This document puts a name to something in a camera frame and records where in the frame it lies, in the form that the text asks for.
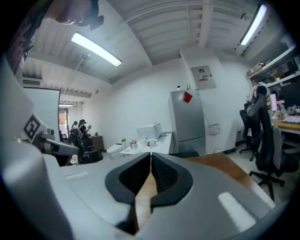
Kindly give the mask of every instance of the whiteboard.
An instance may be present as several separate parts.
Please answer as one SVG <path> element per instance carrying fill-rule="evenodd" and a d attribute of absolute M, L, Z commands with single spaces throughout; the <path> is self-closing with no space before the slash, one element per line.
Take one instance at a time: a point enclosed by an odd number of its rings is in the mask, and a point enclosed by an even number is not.
<path fill-rule="evenodd" d="M 24 88 L 25 94 L 33 102 L 33 112 L 49 128 L 54 130 L 56 141 L 60 141 L 59 103 L 60 90 L 45 88 Z"/>

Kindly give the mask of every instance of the silver refrigerator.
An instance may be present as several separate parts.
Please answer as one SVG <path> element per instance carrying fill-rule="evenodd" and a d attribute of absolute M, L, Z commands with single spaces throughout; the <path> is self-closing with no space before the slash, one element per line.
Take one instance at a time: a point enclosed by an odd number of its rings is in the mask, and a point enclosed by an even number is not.
<path fill-rule="evenodd" d="M 197 151 L 205 156 L 205 125 L 199 91 L 171 92 L 169 109 L 175 152 Z"/>

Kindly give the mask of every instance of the computer monitor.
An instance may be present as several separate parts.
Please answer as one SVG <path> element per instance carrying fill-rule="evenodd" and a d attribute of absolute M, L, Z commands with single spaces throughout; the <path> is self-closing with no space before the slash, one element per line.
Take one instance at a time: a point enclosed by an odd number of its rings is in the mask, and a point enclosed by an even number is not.
<path fill-rule="evenodd" d="M 277 99 L 276 94 L 271 94 L 271 101 L 272 101 L 272 110 L 277 111 Z"/>

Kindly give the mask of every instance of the shelf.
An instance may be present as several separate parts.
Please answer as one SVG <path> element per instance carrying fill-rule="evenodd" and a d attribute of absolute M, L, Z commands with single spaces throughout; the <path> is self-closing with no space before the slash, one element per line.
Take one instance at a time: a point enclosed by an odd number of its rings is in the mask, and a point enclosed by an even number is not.
<path fill-rule="evenodd" d="M 276 82 L 270 82 L 270 83 L 267 83 L 267 88 L 272 87 L 272 86 L 277 85 L 277 84 L 280 84 L 280 83 L 283 83 L 283 82 L 285 82 L 285 81 L 288 81 L 288 80 L 290 80 L 290 79 L 292 79 L 292 78 L 294 78 L 294 77 L 297 77 L 297 76 L 299 76 L 299 75 L 300 75 L 300 72 L 297 72 L 297 73 L 295 73 L 295 74 L 292 74 L 292 75 L 289 75 L 289 76 L 287 76 L 287 77 L 284 77 L 284 78 L 282 78 L 282 79 L 280 79 L 280 80 L 278 80 L 278 81 L 276 81 Z"/>
<path fill-rule="evenodd" d="M 260 78 L 260 77 L 264 76 L 265 74 L 267 74 L 268 72 L 278 68 L 280 65 L 297 57 L 297 55 L 298 55 L 297 46 L 293 45 L 288 50 L 286 50 L 283 54 L 276 57 L 272 62 L 268 63 L 266 66 L 259 69 L 258 71 L 256 71 L 255 73 L 253 73 L 252 75 L 250 75 L 248 77 L 249 78 L 256 77 L 256 79 Z"/>

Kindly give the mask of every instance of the fluorescent light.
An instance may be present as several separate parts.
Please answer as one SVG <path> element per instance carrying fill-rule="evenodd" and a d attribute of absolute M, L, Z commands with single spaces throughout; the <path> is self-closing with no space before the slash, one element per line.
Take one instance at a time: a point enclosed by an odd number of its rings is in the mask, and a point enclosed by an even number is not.
<path fill-rule="evenodd" d="M 72 104 L 60 104 L 59 106 L 60 107 L 73 107 Z"/>
<path fill-rule="evenodd" d="M 108 51 L 104 50 L 102 47 L 98 46 L 97 44 L 93 43 L 77 32 L 73 35 L 71 41 L 85 47 L 86 49 L 89 49 L 90 51 L 109 61 L 116 67 L 122 64 L 119 59 L 112 56 Z"/>
<path fill-rule="evenodd" d="M 261 21 L 263 19 L 263 16 L 265 15 L 266 11 L 267 11 L 267 7 L 265 5 L 261 5 L 254 21 L 252 22 L 251 27 L 249 28 L 249 30 L 248 30 L 247 34 L 245 35 L 244 39 L 242 40 L 241 45 L 246 45 L 248 43 L 248 41 L 250 40 L 250 38 L 254 34 L 255 30 L 257 29 L 257 27 L 261 23 Z"/>

